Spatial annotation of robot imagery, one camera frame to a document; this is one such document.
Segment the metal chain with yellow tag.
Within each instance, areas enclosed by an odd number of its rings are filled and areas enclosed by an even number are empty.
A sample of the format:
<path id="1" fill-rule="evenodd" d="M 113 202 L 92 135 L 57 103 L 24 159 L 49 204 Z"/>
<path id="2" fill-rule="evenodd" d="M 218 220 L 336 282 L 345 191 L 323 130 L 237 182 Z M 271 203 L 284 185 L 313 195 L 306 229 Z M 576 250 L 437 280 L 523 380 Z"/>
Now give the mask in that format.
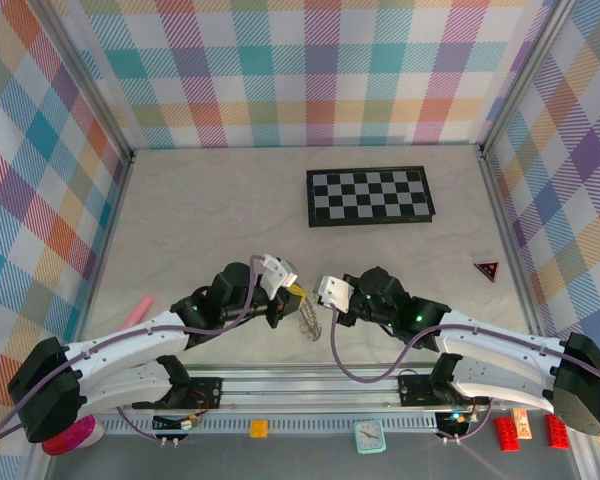
<path id="1" fill-rule="evenodd" d="M 322 335 L 322 325 L 316 310 L 317 297 L 309 294 L 300 306 L 299 330 L 311 342 L 317 342 Z"/>

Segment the pink marker pen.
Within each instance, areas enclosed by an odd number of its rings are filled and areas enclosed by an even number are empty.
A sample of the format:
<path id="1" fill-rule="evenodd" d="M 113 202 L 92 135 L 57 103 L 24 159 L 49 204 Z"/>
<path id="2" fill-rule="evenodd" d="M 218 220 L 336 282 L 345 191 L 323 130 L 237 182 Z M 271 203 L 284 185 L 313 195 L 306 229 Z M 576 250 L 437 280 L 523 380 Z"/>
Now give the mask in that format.
<path id="1" fill-rule="evenodd" d="M 122 331 L 139 324 L 153 303 L 152 296 L 145 296 L 129 313 L 118 330 Z"/>

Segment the black white chessboard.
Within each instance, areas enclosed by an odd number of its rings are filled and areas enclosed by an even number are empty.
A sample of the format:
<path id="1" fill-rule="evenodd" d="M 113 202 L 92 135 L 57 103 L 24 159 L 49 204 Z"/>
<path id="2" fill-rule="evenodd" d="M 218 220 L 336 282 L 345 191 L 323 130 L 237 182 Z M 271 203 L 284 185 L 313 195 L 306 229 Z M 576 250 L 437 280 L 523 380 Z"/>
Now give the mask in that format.
<path id="1" fill-rule="evenodd" d="M 422 166 L 309 170 L 311 228 L 430 223 L 436 214 Z"/>

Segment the mint green alarm clock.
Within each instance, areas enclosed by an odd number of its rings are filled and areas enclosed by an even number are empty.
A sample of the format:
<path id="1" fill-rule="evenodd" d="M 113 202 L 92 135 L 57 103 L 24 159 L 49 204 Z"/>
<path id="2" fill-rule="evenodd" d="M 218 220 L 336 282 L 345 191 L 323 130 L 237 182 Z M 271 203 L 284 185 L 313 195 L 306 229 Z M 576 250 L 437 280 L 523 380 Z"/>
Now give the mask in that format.
<path id="1" fill-rule="evenodd" d="M 386 450 L 386 440 L 380 420 L 356 422 L 354 439 L 359 454 L 376 454 Z"/>

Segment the black electronics board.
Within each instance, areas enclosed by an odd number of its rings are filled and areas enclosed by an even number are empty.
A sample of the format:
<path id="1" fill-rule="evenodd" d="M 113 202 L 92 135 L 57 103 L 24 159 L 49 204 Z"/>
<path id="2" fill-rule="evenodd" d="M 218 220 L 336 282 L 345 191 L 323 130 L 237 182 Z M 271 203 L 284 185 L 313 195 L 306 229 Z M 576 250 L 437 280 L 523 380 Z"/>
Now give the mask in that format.
<path id="1" fill-rule="evenodd" d="M 201 415 L 188 415 L 184 417 L 166 417 L 154 415 L 152 417 L 151 429 L 153 431 L 177 431 L 190 432 L 198 428 L 202 423 Z"/>
<path id="2" fill-rule="evenodd" d="M 439 431 L 451 436 L 465 435 L 469 431 L 471 416 L 463 412 L 437 412 L 436 423 Z"/>

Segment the red toy brick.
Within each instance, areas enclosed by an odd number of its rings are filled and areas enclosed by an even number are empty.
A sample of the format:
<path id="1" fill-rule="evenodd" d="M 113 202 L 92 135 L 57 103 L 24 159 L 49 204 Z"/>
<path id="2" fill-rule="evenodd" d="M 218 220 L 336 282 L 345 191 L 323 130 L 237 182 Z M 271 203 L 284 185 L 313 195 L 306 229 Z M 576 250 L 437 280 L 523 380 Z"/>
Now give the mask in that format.
<path id="1" fill-rule="evenodd" d="M 499 447 L 502 452 L 515 452 L 520 450 L 518 434 L 512 418 L 495 418 L 494 426 Z"/>
<path id="2" fill-rule="evenodd" d="M 547 443 L 550 448 L 568 450 L 569 437 L 565 424 L 554 414 L 545 415 Z"/>

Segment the small wooden printed block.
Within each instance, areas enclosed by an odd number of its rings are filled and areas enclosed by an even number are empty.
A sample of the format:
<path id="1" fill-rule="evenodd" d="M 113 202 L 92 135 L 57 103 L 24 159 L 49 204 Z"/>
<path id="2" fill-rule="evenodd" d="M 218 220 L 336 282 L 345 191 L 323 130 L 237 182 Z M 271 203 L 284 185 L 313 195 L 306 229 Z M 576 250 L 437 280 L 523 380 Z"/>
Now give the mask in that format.
<path id="1" fill-rule="evenodd" d="M 531 440 L 533 436 L 527 410 L 524 408 L 513 408 L 511 413 L 517 438 L 519 440 Z"/>

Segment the pink round container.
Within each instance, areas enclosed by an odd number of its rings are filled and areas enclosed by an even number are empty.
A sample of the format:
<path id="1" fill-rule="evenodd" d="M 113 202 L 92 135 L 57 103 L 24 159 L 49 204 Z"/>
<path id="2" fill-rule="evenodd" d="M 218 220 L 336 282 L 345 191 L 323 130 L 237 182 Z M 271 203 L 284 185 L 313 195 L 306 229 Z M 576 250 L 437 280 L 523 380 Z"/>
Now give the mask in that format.
<path id="1" fill-rule="evenodd" d="M 58 456 L 93 445 L 104 435 L 104 428 L 93 415 L 81 418 L 61 434 L 42 443 L 42 450 Z"/>

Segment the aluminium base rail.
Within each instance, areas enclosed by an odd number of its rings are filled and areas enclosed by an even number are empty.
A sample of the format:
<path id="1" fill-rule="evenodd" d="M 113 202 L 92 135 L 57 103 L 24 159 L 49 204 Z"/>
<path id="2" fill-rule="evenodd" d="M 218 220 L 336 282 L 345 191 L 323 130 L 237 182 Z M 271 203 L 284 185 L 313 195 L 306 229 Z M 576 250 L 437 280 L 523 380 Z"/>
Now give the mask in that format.
<path id="1" fill-rule="evenodd" d="M 375 412 L 398 409 L 449 410 L 451 407 L 402 407 L 397 377 L 427 375 L 433 364 L 411 363 L 372 384 L 356 382 L 334 365 L 189 365 L 193 377 L 220 377 L 220 409 L 240 412 Z M 524 377 L 480 362 L 469 365 L 460 382 L 465 397 L 488 397 L 498 409 L 530 407 L 552 410 L 542 388 Z"/>

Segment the aluminium side rail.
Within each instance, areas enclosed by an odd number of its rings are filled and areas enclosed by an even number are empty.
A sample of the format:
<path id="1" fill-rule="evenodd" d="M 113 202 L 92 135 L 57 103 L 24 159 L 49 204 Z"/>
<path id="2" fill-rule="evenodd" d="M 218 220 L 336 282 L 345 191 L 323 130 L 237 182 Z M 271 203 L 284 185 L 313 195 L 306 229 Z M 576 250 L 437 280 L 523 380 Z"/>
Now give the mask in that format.
<path id="1" fill-rule="evenodd" d="M 476 151 L 476 158 L 496 219 L 501 243 L 525 319 L 526 328 L 530 333 L 545 336 L 547 331 L 541 318 L 541 312 L 534 296 L 531 281 L 527 276 L 521 250 L 506 209 L 504 197 L 500 192 L 496 175 L 490 161 L 480 149 Z"/>
<path id="2" fill-rule="evenodd" d="M 87 333 L 137 153 L 137 149 L 125 151 L 122 166 L 119 168 L 118 182 L 113 183 L 109 191 L 109 196 L 105 203 L 107 209 L 103 211 L 105 222 L 95 236 L 95 259 L 89 263 L 91 266 L 91 276 L 87 280 L 86 286 L 81 287 L 78 291 L 79 305 L 77 313 L 70 318 L 67 330 L 62 337 L 67 342 L 81 340 Z"/>

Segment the aluminium frame post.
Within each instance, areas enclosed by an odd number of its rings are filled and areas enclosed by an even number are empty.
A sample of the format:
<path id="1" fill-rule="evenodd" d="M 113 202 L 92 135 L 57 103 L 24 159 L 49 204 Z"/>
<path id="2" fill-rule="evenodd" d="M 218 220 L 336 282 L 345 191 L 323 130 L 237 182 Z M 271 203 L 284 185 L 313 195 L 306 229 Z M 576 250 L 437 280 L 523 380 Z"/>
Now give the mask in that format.
<path id="1" fill-rule="evenodd" d="M 118 122 L 101 94 L 93 75 L 71 39 L 51 0 L 27 0 L 42 28 L 57 49 L 66 69 L 91 107 L 109 140 L 120 152 L 123 161 L 133 163 L 134 151 L 126 141 Z"/>
<path id="2" fill-rule="evenodd" d="M 555 43 L 560 30 L 578 0 L 539 0 L 538 11 L 524 27 L 520 45 L 514 45 L 514 57 L 506 61 L 508 69 L 476 138 L 485 159 L 494 150 L 511 121 L 514 111 L 535 79 Z"/>

